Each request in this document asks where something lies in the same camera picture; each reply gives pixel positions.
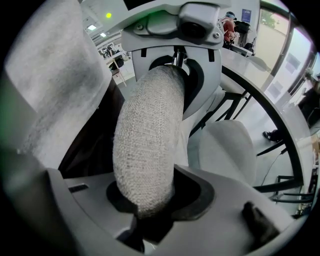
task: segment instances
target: tree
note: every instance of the tree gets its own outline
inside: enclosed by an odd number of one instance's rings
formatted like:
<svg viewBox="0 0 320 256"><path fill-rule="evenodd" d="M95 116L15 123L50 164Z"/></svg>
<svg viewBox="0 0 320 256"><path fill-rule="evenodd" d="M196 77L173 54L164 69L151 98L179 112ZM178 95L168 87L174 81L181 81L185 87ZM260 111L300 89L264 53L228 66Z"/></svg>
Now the tree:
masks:
<svg viewBox="0 0 320 256"><path fill-rule="evenodd" d="M276 20L272 17L272 12L269 12L267 10L261 10L261 17L260 17L260 23L267 25L268 27L274 29L276 27Z"/></svg>

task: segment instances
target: window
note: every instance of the window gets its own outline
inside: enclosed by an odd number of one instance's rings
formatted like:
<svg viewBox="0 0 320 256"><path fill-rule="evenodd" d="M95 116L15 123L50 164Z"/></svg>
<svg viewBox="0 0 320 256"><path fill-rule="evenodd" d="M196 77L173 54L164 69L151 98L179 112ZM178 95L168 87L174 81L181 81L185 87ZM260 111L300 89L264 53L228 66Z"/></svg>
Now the window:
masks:
<svg viewBox="0 0 320 256"><path fill-rule="evenodd" d="M284 46L289 20L266 9L260 10L255 55L272 70Z"/></svg>

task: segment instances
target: poster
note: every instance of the poster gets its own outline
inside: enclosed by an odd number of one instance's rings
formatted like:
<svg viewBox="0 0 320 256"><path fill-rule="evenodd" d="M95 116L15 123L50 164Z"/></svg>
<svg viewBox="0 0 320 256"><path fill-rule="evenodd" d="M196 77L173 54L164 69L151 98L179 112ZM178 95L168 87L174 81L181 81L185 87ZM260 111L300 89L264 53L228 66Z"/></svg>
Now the poster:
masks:
<svg viewBox="0 0 320 256"><path fill-rule="evenodd" d="M250 23L250 21L251 21L251 10L242 9L241 21Z"/></svg>

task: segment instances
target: ceiling light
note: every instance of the ceiling light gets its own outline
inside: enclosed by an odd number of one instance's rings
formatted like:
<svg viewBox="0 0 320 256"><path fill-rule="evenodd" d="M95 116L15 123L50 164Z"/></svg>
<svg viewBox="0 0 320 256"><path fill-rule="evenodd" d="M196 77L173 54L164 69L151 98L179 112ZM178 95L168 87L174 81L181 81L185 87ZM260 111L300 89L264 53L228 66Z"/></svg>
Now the ceiling light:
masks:
<svg viewBox="0 0 320 256"><path fill-rule="evenodd" d="M96 26L94 26L94 25L90 25L90 26L88 26L88 30L95 30L97 27Z"/></svg>

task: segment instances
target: white chair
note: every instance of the white chair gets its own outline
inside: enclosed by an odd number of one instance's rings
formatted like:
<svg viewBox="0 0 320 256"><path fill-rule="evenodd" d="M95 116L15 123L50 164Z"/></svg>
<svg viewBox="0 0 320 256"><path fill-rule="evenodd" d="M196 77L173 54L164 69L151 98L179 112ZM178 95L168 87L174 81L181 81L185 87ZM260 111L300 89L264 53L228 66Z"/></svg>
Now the white chair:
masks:
<svg viewBox="0 0 320 256"><path fill-rule="evenodd" d="M199 167L210 173L252 185L256 179L256 153L245 126L235 120L207 124L198 149Z"/></svg>

